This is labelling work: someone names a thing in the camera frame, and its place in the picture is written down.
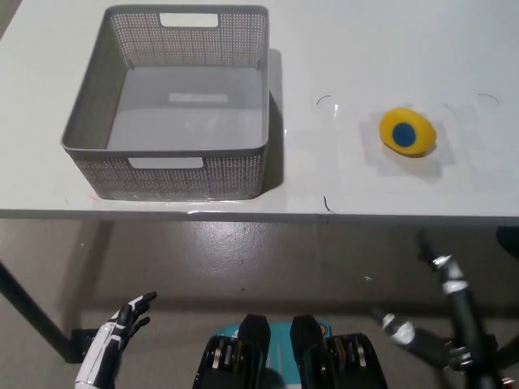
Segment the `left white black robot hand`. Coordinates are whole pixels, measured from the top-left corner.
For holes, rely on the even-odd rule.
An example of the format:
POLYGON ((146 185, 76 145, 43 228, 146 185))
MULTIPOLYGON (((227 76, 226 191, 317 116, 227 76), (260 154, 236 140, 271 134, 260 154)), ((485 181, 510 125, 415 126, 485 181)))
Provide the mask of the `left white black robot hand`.
POLYGON ((140 316, 156 297, 150 292, 129 301, 99 327, 75 378, 75 389, 115 388, 122 354, 136 332, 149 324, 149 317, 140 316))

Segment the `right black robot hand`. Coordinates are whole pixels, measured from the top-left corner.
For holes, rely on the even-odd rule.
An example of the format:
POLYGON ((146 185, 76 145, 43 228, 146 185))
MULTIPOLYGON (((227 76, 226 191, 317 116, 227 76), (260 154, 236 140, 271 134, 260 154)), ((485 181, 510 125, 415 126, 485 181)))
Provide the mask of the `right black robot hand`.
POLYGON ((399 348, 435 369, 463 373, 467 388, 503 388, 495 344, 486 333, 474 293, 458 261, 450 254, 437 253, 424 233, 419 233, 417 240, 418 257, 438 275, 448 300, 453 337, 440 338, 380 308, 373 309, 372 316, 399 348))

